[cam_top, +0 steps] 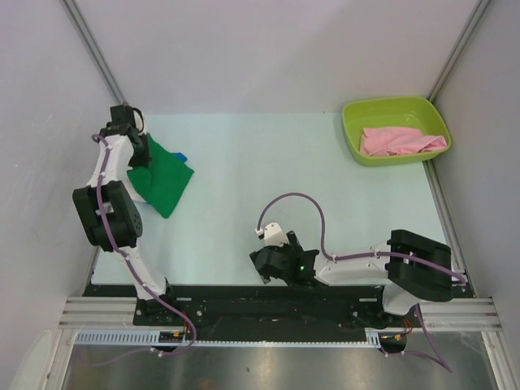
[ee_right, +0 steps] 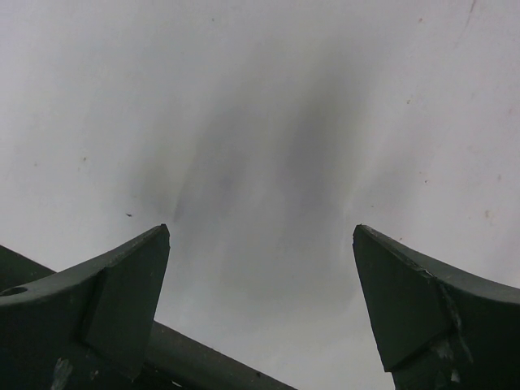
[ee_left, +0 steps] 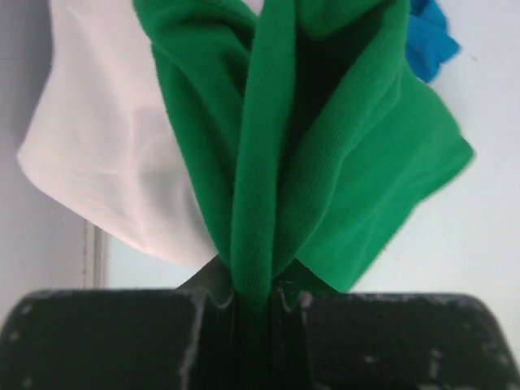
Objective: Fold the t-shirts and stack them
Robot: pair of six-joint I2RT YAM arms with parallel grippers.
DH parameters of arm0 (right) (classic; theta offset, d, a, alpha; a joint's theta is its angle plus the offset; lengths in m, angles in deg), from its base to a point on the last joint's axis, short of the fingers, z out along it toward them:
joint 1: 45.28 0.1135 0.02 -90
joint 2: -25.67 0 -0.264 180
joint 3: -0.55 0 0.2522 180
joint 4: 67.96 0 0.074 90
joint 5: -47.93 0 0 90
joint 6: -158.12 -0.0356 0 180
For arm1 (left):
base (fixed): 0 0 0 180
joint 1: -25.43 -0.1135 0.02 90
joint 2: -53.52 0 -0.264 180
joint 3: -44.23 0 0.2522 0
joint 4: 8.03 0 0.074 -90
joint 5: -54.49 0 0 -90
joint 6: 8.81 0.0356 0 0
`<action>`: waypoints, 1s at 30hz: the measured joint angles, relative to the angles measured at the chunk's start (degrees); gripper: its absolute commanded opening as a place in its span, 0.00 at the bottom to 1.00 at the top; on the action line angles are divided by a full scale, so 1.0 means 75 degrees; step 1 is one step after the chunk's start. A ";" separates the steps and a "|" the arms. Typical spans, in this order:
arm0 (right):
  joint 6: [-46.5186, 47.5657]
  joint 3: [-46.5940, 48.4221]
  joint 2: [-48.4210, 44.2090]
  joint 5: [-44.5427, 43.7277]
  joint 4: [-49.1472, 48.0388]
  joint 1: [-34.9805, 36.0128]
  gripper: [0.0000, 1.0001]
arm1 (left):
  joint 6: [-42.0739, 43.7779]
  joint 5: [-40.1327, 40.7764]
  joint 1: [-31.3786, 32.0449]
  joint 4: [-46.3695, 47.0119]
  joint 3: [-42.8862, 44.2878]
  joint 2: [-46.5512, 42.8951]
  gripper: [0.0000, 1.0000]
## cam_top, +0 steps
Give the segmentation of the green t shirt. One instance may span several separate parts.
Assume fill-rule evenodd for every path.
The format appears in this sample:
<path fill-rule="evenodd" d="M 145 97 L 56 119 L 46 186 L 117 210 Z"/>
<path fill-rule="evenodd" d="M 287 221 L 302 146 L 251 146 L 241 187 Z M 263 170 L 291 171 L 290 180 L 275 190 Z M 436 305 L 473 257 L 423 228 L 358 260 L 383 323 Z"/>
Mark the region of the green t shirt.
<path fill-rule="evenodd" d="M 127 176 L 136 193 L 164 219 L 177 207 L 194 170 L 175 154 L 147 135 L 151 161 L 147 167 L 133 167 Z"/>

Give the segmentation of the lime green plastic basin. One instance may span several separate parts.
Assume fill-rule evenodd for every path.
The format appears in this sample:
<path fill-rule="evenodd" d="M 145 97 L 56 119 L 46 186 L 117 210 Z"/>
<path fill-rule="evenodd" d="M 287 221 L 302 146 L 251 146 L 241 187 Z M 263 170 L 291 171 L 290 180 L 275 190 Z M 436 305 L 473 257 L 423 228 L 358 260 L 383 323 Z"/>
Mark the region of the lime green plastic basin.
<path fill-rule="evenodd" d="M 433 159 L 452 145 L 451 135 L 437 109 L 423 97 L 385 97 L 351 102 L 342 110 L 345 139 L 357 163 L 366 167 L 383 167 L 418 163 Z M 445 149 L 420 154 L 370 157 L 360 152 L 363 128 L 417 128 L 425 135 L 443 136 Z"/>

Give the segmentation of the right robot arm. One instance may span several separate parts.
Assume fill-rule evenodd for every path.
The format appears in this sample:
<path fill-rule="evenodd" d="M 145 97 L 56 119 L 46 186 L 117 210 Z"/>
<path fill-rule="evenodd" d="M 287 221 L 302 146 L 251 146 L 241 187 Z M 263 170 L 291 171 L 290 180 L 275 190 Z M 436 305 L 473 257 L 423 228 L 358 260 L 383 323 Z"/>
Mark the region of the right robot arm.
<path fill-rule="evenodd" d="M 265 284 L 281 281 L 287 286 L 312 288 L 380 286 L 382 301 L 375 317 L 393 326 L 420 301 L 453 299 L 451 249 L 438 241 L 394 230 L 388 240 L 345 259 L 305 250 L 295 232 L 279 224 L 266 229 L 263 247 L 249 254 Z"/>

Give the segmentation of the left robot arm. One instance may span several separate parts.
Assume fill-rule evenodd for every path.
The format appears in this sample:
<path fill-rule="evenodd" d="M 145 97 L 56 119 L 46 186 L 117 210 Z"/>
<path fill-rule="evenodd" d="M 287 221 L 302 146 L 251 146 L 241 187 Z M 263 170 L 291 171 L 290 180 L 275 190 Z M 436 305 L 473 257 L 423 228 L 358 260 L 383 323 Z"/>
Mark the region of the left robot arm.
<path fill-rule="evenodd" d="M 99 147 L 96 167 L 88 183 L 73 191 L 72 199 L 91 245 L 119 255 L 130 273 L 137 297 L 154 300 L 167 291 L 167 279 L 140 251 L 143 222 L 137 194 L 128 171 L 152 161 L 141 111 L 126 102 L 110 108 L 110 121 L 92 135 Z"/>

